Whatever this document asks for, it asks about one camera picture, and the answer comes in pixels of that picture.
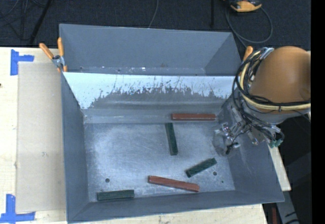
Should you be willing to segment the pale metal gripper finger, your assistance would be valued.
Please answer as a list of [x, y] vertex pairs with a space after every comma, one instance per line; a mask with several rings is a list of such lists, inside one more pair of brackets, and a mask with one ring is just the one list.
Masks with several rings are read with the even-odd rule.
[[229, 155], [231, 148], [223, 140], [217, 140], [214, 144], [215, 150], [220, 156]]
[[227, 142], [230, 139], [230, 130], [229, 128], [220, 128], [214, 130], [213, 141], [214, 142]]

